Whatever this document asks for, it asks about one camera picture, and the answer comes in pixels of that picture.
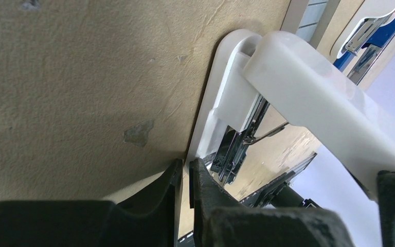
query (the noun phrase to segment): stain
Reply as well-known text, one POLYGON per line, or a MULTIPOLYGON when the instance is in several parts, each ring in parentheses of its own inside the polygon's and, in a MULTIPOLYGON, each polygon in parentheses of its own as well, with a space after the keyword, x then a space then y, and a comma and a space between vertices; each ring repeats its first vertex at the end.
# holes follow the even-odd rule
POLYGON ((26 2, 22 3, 20 9, 26 11, 33 11, 40 9, 39 0, 27 0, 26 2))
POLYGON ((186 58, 188 57, 188 55, 179 55, 176 58, 178 59, 178 61, 181 63, 183 62, 186 58))
POLYGON ((143 121, 123 132, 123 142, 144 147, 148 143, 149 131, 154 128, 154 119, 143 121))

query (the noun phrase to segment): white wall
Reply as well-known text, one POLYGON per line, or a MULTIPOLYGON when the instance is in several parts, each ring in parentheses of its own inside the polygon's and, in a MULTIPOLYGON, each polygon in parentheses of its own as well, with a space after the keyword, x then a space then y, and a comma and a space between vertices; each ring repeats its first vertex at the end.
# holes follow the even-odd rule
MULTIPOLYGON (((379 74, 367 94, 395 116, 395 56, 379 74)), ((379 211, 367 199, 343 165, 325 147, 299 175, 293 188, 304 198, 339 214, 355 246, 382 246, 379 211)))

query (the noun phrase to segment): white plastic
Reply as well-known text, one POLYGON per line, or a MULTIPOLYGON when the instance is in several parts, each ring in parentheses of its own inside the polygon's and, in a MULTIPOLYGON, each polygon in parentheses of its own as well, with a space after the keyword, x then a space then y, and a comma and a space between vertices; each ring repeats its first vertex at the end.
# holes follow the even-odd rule
POLYGON ((259 97, 241 72, 261 36, 240 29, 228 34, 219 44, 205 88, 186 164, 216 152, 227 126, 236 131, 246 128, 259 97))
POLYGON ((364 0, 331 49, 333 58, 340 58, 342 50, 365 19, 378 19, 395 11, 395 0, 364 0))
POLYGON ((377 173, 395 171, 393 117, 288 32, 264 36, 243 74, 289 123, 307 127, 377 195, 377 173))

